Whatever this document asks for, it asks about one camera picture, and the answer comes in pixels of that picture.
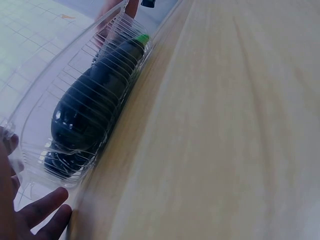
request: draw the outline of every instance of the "clear plastic container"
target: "clear plastic container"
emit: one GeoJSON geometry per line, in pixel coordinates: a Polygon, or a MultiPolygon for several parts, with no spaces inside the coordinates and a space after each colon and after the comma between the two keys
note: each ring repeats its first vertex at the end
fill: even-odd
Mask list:
{"type": "Polygon", "coordinates": [[[145,28],[124,13],[126,2],[60,52],[2,123],[18,134],[24,174],[32,181],[75,187],[109,140],[152,49],[145,28]]]}

